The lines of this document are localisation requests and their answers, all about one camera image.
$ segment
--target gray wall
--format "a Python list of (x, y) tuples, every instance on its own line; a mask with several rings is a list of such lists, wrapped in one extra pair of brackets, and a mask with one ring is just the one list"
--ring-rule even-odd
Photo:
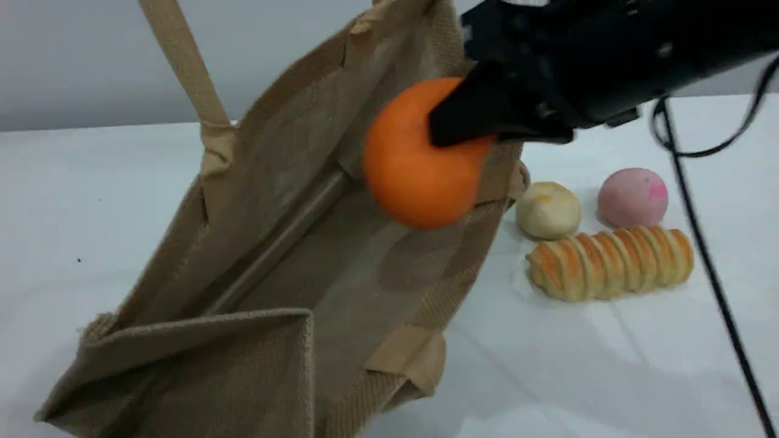
[[(180, 0), (232, 117), (370, 0)], [(456, 0), (460, 11), (478, 0)], [(756, 62), (685, 94), (750, 91)], [(0, 130), (192, 121), (135, 0), (2, 0)]]

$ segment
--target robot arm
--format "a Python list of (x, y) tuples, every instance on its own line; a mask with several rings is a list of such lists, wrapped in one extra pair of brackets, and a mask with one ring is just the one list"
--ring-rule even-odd
[(433, 144), (546, 143), (779, 50), (774, 0), (485, 0), (461, 17), (477, 65), (429, 116)]

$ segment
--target round bun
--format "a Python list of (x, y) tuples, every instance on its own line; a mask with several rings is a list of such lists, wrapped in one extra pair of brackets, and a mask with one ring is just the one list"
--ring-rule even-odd
[(555, 240), (571, 235), (581, 223), (579, 199), (556, 182), (535, 182), (516, 202), (516, 222), (535, 238)]
[(609, 176), (597, 196), (598, 216), (617, 228), (657, 225), (668, 209), (668, 188), (651, 170), (627, 168)]

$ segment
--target orange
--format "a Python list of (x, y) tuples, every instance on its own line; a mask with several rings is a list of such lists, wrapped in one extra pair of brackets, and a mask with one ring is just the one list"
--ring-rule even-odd
[(456, 223), (476, 202), (482, 161), (495, 142), (482, 137), (451, 147), (430, 143), (428, 114), (461, 78), (430, 79), (406, 89), (375, 118), (362, 167), (371, 194), (393, 219), (412, 228)]

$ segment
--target jute bag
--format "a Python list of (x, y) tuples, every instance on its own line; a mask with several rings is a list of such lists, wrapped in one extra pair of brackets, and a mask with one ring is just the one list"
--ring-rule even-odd
[(521, 145), (495, 148), (476, 207), (436, 231), (379, 210), (359, 157), (387, 101), (467, 71), (452, 2), (375, 2), (235, 127), (176, 1), (141, 5), (197, 110), (202, 167), (37, 420), (83, 438), (345, 437), (433, 394), (442, 332), (492, 242)]

